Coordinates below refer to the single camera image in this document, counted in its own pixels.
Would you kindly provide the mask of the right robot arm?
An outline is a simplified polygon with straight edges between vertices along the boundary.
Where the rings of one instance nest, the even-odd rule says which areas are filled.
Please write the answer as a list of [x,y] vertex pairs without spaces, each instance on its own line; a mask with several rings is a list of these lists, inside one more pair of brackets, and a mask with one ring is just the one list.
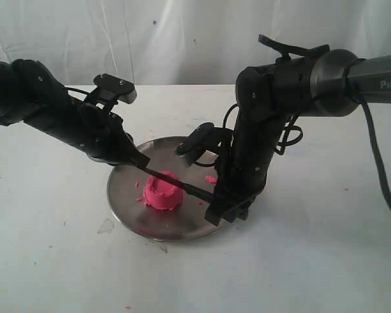
[[246,219],[260,194],[274,155],[293,145],[289,134],[299,117],[345,117],[364,110],[369,141],[381,192],[391,211],[391,191],[377,143],[371,103],[391,104],[391,55],[359,58],[329,45],[312,49],[276,42],[265,35],[258,41],[280,56],[271,65],[245,68],[237,77],[239,109],[231,139],[220,154],[218,182],[205,219]]

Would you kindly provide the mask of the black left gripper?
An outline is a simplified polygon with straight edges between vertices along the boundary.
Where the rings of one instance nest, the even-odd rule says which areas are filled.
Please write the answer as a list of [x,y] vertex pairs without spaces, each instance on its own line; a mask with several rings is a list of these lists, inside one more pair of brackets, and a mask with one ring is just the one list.
[[119,118],[112,118],[74,97],[68,99],[67,107],[44,106],[23,122],[97,162],[147,167],[150,158],[126,137]]

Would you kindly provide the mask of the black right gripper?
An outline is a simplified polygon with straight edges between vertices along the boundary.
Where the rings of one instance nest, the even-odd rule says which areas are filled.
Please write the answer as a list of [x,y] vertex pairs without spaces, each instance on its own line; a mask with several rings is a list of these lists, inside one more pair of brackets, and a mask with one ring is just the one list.
[[229,163],[216,185],[218,196],[213,196],[205,212],[207,222],[218,226],[222,219],[233,223],[248,218],[250,203],[265,188],[268,167],[286,120],[284,115],[270,115],[254,121],[238,112]]

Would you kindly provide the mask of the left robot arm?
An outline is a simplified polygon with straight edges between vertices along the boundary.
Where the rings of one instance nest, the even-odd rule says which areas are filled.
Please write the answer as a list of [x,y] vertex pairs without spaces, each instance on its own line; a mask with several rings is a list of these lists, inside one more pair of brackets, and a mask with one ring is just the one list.
[[38,61],[0,61],[0,125],[23,122],[96,162],[145,168],[149,157],[138,151],[123,119],[112,112],[118,102],[135,101],[134,84],[109,74],[93,82],[95,89],[79,100]]

